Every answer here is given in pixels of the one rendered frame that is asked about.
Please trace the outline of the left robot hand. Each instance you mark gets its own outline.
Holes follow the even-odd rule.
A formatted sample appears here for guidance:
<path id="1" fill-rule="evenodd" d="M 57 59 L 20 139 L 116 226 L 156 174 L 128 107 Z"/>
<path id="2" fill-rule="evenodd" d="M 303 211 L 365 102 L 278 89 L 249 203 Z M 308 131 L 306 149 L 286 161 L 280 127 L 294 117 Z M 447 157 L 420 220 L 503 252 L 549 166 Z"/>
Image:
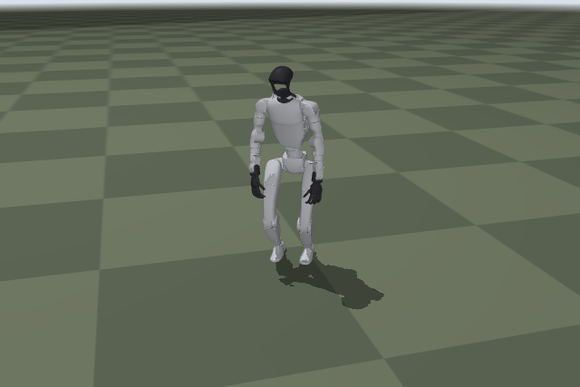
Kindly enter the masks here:
<path id="1" fill-rule="evenodd" d="M 309 204 L 312 205 L 312 204 L 315 204 L 316 202 L 319 203 L 321 201 L 321 198 L 322 198 L 322 186 L 321 186 L 320 183 L 323 182 L 323 179 L 321 179 L 321 180 L 315 180 L 315 177 L 316 177 L 316 173 L 314 171 L 313 174 L 312 174 L 312 182 L 313 182 L 313 184 L 310 186 L 310 189 L 304 194 L 304 198 L 305 198 L 310 193 L 309 199 L 305 202 L 306 204 L 308 204 L 310 202 Z"/>

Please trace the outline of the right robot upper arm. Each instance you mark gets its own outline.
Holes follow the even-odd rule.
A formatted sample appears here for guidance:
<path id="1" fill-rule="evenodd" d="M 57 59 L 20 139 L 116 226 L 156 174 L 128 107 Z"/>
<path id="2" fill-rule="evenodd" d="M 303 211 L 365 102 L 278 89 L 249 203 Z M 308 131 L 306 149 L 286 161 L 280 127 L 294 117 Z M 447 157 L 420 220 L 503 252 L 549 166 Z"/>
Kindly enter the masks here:
<path id="1" fill-rule="evenodd" d="M 256 103 L 256 112 L 254 117 L 255 142 L 262 142 L 265 139 L 265 132 L 262 131 L 266 121 L 266 106 L 270 98 L 264 98 Z"/>

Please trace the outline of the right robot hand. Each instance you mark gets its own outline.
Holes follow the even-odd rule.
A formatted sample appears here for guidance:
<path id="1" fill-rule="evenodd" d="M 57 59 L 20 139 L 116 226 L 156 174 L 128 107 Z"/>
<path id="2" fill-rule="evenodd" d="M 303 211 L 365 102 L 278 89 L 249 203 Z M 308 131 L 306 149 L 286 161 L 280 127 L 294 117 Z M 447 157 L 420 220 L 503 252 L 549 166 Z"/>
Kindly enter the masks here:
<path id="1" fill-rule="evenodd" d="M 262 193 L 260 192 L 259 187 L 262 190 L 265 190 L 265 188 L 261 185 L 261 183 L 259 182 L 259 177 L 258 175 L 260 175 L 260 167 L 259 165 L 255 165 L 254 166 L 254 172 L 250 172 L 250 175 L 252 176 L 251 178 L 251 187 L 252 187 L 252 193 L 256 198 L 263 198 L 265 197 L 264 195 L 262 195 Z"/>

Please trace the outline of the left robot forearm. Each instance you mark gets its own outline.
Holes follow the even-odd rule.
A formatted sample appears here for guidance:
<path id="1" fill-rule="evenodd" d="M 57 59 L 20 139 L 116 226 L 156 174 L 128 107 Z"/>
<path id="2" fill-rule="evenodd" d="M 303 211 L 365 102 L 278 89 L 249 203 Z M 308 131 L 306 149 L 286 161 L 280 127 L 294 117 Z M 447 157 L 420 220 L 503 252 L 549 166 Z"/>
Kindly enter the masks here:
<path id="1" fill-rule="evenodd" d="M 321 180 L 324 176 L 324 140 L 317 137 L 314 140 L 315 149 L 313 150 L 313 172 L 315 171 L 315 180 Z"/>

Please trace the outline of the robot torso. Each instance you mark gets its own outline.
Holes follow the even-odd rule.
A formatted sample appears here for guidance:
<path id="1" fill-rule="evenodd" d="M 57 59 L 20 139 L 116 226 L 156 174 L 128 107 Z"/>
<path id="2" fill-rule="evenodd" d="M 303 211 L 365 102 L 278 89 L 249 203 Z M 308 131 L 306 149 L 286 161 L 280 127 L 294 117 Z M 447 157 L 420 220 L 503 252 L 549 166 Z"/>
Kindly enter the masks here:
<path id="1" fill-rule="evenodd" d="M 272 94 L 266 109 L 275 137 L 286 149 L 282 158 L 283 170 L 292 174 L 304 173 L 307 153 L 302 151 L 301 146 L 310 129 L 300 104 L 305 98 L 298 94 L 296 98 L 290 95 L 287 97 L 288 100 L 293 98 L 290 102 L 281 103 L 277 97 L 280 99 Z"/>

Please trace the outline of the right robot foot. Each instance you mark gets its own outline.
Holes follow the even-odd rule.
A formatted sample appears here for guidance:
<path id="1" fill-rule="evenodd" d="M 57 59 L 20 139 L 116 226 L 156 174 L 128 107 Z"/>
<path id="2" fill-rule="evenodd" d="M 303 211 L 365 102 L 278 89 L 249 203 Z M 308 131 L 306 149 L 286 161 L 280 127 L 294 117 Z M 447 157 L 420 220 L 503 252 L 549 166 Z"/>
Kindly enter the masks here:
<path id="1" fill-rule="evenodd" d="M 284 251 L 285 251 L 286 247 L 285 247 L 285 243 L 282 241 L 282 246 L 275 246 L 273 249 L 273 253 L 270 257 L 270 261 L 272 262 L 278 262 L 282 259 L 283 255 L 284 255 Z"/>

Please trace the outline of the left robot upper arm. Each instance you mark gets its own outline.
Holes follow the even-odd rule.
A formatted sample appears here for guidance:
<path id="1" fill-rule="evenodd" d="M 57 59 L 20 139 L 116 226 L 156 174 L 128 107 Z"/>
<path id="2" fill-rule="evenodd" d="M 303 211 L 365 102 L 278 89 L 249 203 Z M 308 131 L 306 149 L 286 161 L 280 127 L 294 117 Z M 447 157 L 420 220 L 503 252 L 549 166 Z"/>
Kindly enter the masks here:
<path id="1" fill-rule="evenodd" d="M 310 137 L 308 143 L 312 148 L 315 148 L 314 140 L 317 137 L 321 137 L 322 139 L 324 139 L 322 125 L 319 116 L 320 111 L 319 106 L 316 102 L 306 100 L 301 101 L 300 104 L 303 115 L 307 117 L 309 128 L 313 133 L 313 136 Z"/>

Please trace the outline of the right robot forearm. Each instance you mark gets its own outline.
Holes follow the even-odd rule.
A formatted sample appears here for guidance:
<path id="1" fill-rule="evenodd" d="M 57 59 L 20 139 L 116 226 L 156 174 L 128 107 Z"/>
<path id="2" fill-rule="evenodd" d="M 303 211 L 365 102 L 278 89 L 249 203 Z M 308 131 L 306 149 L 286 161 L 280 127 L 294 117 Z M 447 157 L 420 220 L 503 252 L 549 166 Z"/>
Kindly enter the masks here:
<path id="1" fill-rule="evenodd" d="M 261 144 L 255 143 L 255 131 L 252 131 L 250 137 L 250 166 L 249 171 L 252 173 L 254 172 L 254 166 L 257 164 L 260 167 L 260 151 L 261 151 Z M 261 169 L 261 167 L 260 167 Z"/>

